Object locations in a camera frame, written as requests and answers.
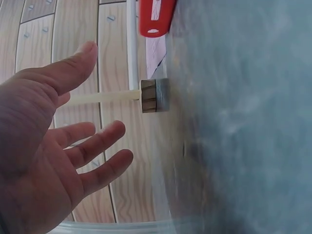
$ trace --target metal surface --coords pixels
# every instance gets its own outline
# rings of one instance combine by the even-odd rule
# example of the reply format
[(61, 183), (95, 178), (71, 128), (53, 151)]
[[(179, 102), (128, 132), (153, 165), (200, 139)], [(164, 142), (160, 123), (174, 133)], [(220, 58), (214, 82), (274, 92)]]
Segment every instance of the metal surface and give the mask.
[(178, 1), (169, 110), (153, 114), (158, 218), (312, 233), (311, 12), (309, 0)]

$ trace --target white pipe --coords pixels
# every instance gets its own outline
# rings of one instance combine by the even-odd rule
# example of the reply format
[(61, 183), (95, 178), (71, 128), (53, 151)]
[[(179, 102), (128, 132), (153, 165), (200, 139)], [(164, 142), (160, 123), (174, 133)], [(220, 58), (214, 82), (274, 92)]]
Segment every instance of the white pipe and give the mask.
[(137, 14), (136, 0), (127, 0), (127, 48), (129, 90), (139, 89), (137, 65)]
[(127, 90), (119, 92), (109, 93), (95, 93), (89, 95), (72, 95), (69, 102), (64, 106), (98, 103), (98, 102), (109, 102), (116, 100), (139, 100), (140, 90)]

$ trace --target palm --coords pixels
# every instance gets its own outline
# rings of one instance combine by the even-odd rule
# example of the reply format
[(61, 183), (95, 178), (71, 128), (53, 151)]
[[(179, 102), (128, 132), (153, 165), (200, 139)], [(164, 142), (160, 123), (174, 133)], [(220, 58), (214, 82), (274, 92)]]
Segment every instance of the palm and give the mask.
[(93, 171), (76, 172), (124, 135), (120, 121), (96, 134), (88, 122), (47, 130), (68, 92), (93, 70), (97, 47), (87, 46), (84, 53), (24, 70), (0, 86), (0, 218), (11, 233), (46, 233), (132, 162), (132, 153), (121, 150)]

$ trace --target wooden plug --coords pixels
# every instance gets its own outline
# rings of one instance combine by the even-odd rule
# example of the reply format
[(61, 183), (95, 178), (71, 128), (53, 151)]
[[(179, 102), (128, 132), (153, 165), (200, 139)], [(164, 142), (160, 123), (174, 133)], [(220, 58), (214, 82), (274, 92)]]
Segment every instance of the wooden plug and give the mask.
[(143, 79), (140, 82), (140, 100), (142, 113), (153, 113), (157, 110), (156, 80)]
[(71, 96), (69, 102), (66, 103), (65, 106), (109, 102), (117, 100), (137, 101), (139, 99), (141, 102), (141, 109), (143, 113), (156, 112), (156, 81), (154, 79), (141, 80), (139, 90), (95, 93), (88, 95), (74, 95)]

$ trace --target floor plank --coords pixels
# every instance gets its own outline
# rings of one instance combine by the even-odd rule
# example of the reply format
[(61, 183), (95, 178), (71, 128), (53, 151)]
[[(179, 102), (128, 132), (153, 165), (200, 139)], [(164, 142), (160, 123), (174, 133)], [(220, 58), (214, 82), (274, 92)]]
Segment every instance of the floor plank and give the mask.
[(20, 26), (16, 72), (51, 63), (53, 20), (53, 15), (45, 16)]
[(14, 75), (24, 0), (3, 0), (0, 8), (0, 83)]
[(57, 0), (25, 0), (21, 23), (55, 12)]
[[(113, 16), (114, 21), (106, 20)], [(128, 64), (126, 41), (126, 3), (104, 4), (99, 8), (99, 77), (103, 92), (128, 90)], [(139, 39), (140, 78), (146, 78), (145, 40)], [(148, 126), (139, 102), (116, 101), (102, 103), (102, 121), (115, 119), (126, 125), (126, 135), (105, 152), (109, 159), (123, 148), (131, 149), (135, 159), (124, 175), (112, 183), (116, 218), (120, 223), (144, 222), (155, 219), (151, 165), (148, 154)]]
[[(88, 40), (97, 40), (98, 0), (58, 0), (55, 13), (52, 61), (71, 56), (78, 46)], [(87, 81), (72, 94), (89, 94), (98, 91), (97, 68)], [(55, 115), (56, 127), (81, 121), (93, 122), (100, 130), (99, 107), (87, 104), (59, 108)], [(104, 162), (98, 156), (89, 165), (79, 169), (79, 173), (96, 168)], [(73, 212), (78, 222), (114, 222), (108, 187), (85, 198)]]

